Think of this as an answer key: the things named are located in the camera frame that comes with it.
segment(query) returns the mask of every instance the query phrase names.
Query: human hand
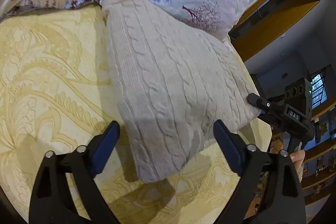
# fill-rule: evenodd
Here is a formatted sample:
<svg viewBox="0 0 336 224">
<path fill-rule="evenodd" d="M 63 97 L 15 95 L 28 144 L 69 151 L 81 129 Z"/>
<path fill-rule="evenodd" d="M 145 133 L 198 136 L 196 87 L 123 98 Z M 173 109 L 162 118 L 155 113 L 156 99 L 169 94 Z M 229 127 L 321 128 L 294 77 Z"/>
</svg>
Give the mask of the human hand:
<svg viewBox="0 0 336 224">
<path fill-rule="evenodd" d="M 305 158 L 304 150 L 298 150 L 290 154 L 291 160 L 294 163 L 296 172 L 298 172 L 302 166 L 303 160 Z"/>
</svg>

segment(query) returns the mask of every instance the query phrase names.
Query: embossed pattern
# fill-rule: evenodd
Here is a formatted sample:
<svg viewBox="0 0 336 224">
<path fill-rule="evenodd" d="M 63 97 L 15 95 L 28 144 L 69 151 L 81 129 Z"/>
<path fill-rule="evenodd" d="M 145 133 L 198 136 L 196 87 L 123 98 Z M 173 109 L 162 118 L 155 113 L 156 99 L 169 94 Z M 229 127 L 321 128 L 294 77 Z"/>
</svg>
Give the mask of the embossed pattern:
<svg viewBox="0 0 336 224">
<path fill-rule="evenodd" d="M 72 151 L 111 120 L 123 121 L 112 92 L 100 7 L 17 16 L 1 23 L 0 33 L 0 185 L 28 220 L 44 153 Z M 262 150 L 271 137 L 269 126 L 258 119 L 238 133 Z M 117 147 L 95 181 L 121 223 L 194 224 L 217 218 L 238 177 L 213 144 L 176 175 L 143 184 L 122 126 Z M 71 176 L 68 182 L 79 213 L 87 216 Z"/>
</svg>

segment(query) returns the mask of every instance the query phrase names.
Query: bed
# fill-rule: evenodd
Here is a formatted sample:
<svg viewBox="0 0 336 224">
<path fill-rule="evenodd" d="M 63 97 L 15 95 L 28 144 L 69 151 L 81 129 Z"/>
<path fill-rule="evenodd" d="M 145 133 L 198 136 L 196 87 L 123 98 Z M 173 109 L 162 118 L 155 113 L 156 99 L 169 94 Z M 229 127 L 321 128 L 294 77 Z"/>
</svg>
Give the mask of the bed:
<svg viewBox="0 0 336 224">
<path fill-rule="evenodd" d="M 120 222 L 213 223 L 239 180 L 217 144 L 163 181 L 143 184 L 137 179 L 112 90 L 98 4 L 8 18 L 0 33 L 1 210 L 12 210 L 9 200 L 28 221 L 31 190 L 45 152 L 73 151 L 116 120 L 120 140 L 95 182 Z M 253 83 L 236 51 L 234 55 Z M 270 126 L 259 119 L 237 133 L 263 151 L 272 136 Z M 71 176 L 68 182 L 78 212 L 87 217 Z"/>
</svg>

